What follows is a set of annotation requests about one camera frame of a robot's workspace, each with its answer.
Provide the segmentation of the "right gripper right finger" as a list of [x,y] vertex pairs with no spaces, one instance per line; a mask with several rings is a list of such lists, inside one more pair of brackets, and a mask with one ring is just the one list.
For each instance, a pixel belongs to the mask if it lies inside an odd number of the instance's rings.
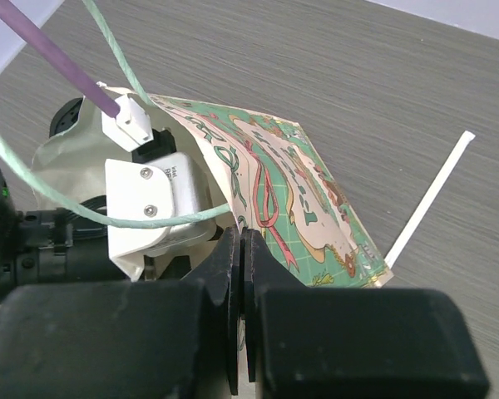
[[248,377],[260,398],[484,398],[452,299],[430,288],[310,288],[242,234]]

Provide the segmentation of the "green paper gift bag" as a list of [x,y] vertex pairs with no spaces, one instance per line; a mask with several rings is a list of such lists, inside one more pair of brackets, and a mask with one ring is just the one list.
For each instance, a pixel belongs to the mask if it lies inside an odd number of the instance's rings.
[[103,224],[158,229],[213,219],[217,228],[254,229],[273,256],[312,287],[381,287],[393,276],[299,124],[239,107],[146,93],[96,4],[86,2],[86,8],[130,85],[82,85],[78,120],[41,145],[30,165],[0,135],[0,157],[32,187],[41,206],[57,204],[96,218],[90,200],[106,198],[106,160],[140,159],[102,131],[102,116],[117,117],[116,98],[128,95],[149,116],[155,136],[169,138],[172,150],[200,167],[212,206],[151,223],[106,214]]

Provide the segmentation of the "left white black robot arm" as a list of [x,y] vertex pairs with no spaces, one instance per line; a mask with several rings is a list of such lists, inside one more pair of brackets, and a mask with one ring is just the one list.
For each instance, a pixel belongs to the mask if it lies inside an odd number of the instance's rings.
[[121,280],[106,226],[66,209],[16,210],[0,168],[0,302],[18,286]]

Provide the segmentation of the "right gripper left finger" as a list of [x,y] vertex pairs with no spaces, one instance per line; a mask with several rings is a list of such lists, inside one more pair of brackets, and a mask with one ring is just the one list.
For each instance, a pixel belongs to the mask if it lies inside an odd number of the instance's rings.
[[182,279],[24,286],[0,309],[0,398],[229,398],[240,234]]

